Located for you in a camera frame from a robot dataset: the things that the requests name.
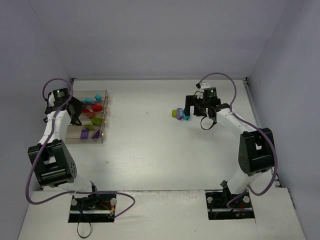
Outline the purple oval flower brick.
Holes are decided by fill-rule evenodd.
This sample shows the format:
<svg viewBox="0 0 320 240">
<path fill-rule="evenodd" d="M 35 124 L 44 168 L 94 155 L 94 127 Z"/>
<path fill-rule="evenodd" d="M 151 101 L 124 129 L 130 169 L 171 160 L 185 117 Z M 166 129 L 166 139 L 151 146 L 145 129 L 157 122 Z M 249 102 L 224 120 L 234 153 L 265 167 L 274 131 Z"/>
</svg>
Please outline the purple oval flower brick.
<svg viewBox="0 0 320 240">
<path fill-rule="evenodd" d="M 177 108 L 176 109 L 176 117 L 177 120 L 183 120 L 184 119 L 184 110 L 182 108 Z"/>
</svg>

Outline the teal oval frog brick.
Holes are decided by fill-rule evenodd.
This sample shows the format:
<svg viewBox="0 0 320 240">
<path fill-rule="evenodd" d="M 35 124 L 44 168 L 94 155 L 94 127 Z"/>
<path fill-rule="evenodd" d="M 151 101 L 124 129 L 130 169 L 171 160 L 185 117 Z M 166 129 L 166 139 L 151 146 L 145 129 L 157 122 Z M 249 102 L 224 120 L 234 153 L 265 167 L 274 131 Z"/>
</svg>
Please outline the teal oval frog brick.
<svg viewBox="0 0 320 240">
<path fill-rule="evenodd" d="M 185 121 L 188 121 L 188 120 L 190 119 L 190 116 L 187 116 L 187 115 L 185 114 L 185 109 L 183 110 L 183 119 L 184 119 Z"/>
</svg>

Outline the small green brick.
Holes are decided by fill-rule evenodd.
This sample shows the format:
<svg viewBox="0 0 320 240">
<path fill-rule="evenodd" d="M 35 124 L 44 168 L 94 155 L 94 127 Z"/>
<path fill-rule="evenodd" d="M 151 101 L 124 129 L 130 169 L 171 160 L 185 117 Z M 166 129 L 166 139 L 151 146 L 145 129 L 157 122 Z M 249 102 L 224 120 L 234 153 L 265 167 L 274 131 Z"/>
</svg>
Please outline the small green brick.
<svg viewBox="0 0 320 240">
<path fill-rule="evenodd" d="M 173 118 L 176 118 L 177 117 L 177 110 L 173 109 L 172 112 L 171 112 L 171 115 L 172 115 Z"/>
</svg>

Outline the teal long brick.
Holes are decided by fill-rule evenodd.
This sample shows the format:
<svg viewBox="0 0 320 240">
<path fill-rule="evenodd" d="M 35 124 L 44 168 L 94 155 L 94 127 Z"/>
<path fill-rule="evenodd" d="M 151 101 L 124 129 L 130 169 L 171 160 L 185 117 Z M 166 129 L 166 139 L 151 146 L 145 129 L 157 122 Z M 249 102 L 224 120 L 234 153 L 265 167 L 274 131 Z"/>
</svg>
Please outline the teal long brick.
<svg viewBox="0 0 320 240">
<path fill-rule="evenodd" d="M 94 105 L 96 103 L 96 101 L 92 98 L 85 98 L 85 99 L 82 99 L 81 102 L 87 106 L 87 105 Z"/>
</svg>

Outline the green curved brick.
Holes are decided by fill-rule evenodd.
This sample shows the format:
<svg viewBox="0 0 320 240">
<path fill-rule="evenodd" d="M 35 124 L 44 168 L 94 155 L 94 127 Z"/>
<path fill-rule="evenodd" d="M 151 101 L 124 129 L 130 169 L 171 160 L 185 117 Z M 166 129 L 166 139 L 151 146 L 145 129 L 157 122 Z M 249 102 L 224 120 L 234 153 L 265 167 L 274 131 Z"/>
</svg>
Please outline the green curved brick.
<svg viewBox="0 0 320 240">
<path fill-rule="evenodd" d="M 94 131 L 96 129 L 93 123 L 86 123 L 83 125 L 83 127 L 88 131 Z"/>
</svg>

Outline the green 2x4 brick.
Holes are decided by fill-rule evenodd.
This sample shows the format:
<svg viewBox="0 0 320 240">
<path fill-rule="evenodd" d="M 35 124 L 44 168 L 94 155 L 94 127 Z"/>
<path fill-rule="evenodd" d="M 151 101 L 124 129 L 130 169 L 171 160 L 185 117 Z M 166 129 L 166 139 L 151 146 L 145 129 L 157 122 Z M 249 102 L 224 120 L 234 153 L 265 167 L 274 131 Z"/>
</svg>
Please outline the green 2x4 brick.
<svg viewBox="0 0 320 240">
<path fill-rule="evenodd" d="M 93 125 L 101 125 L 103 122 L 104 122 L 104 120 L 102 118 L 99 118 L 99 117 L 93 117 L 91 119 L 91 123 Z"/>
</svg>

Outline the purple sloped 2x4 brick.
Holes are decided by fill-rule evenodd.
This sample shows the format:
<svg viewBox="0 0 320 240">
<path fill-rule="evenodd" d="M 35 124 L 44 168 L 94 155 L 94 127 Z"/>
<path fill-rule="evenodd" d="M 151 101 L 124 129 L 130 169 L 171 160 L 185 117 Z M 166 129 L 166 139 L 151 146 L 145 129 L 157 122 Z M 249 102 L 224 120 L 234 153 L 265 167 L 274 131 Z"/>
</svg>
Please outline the purple sloped 2x4 brick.
<svg viewBox="0 0 320 240">
<path fill-rule="evenodd" d="M 89 137 L 89 130 L 86 128 L 82 129 L 80 133 L 80 139 L 84 140 L 84 139 L 87 139 L 88 137 Z"/>
</svg>

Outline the teal cube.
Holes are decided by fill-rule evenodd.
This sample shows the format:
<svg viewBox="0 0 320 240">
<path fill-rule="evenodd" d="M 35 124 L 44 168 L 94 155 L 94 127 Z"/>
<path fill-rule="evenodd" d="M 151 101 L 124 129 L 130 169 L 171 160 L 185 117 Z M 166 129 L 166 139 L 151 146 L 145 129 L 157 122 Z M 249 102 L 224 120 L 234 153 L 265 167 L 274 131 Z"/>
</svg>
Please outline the teal cube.
<svg viewBox="0 0 320 240">
<path fill-rule="evenodd" d="M 102 97 L 99 94 L 95 95 L 95 99 L 97 102 L 101 102 L 102 101 Z"/>
</svg>

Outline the purple half-round brick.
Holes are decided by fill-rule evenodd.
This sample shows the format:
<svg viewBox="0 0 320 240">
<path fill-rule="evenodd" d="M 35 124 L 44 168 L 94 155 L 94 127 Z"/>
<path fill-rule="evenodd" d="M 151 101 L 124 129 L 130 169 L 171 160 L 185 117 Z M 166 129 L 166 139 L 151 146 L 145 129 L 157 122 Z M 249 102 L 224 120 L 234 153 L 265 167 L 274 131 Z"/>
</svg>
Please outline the purple half-round brick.
<svg viewBox="0 0 320 240">
<path fill-rule="evenodd" d="M 95 131 L 95 132 L 92 134 L 91 139 L 93 139 L 93 140 L 98 140 L 100 137 L 101 137 L 101 130 L 98 129 L 97 131 Z"/>
</svg>

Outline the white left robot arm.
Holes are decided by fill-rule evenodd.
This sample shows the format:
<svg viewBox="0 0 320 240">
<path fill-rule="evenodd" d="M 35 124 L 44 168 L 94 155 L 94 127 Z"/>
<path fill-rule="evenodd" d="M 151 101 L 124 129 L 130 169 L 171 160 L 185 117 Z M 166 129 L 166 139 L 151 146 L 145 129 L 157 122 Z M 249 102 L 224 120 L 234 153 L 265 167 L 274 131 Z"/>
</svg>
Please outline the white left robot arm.
<svg viewBox="0 0 320 240">
<path fill-rule="evenodd" d="M 38 144 L 27 151 L 32 164 L 31 173 L 35 174 L 41 187 L 61 188 L 78 197 L 80 192 L 96 192 L 97 187 L 92 181 L 78 175 L 76 163 L 65 144 L 68 126 L 82 125 L 79 116 L 85 105 L 67 88 L 53 90 L 46 102 L 44 134 Z"/>
</svg>

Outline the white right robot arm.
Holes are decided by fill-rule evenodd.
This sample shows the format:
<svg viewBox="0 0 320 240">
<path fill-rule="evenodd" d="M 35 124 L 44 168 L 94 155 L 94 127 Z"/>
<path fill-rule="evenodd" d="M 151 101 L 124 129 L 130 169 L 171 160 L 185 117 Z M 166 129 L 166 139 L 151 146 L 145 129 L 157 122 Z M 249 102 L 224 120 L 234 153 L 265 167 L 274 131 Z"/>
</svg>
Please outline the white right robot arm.
<svg viewBox="0 0 320 240">
<path fill-rule="evenodd" d="M 239 195 L 250 188 L 250 184 L 262 173 L 278 169 L 278 157 L 273 133 L 269 128 L 258 128 L 239 117 L 232 104 L 222 103 L 215 87 L 204 88 L 202 94 L 187 95 L 183 114 L 208 117 L 212 124 L 219 124 L 239 139 L 238 167 L 234 176 L 226 182 L 225 188 L 232 195 Z"/>
</svg>

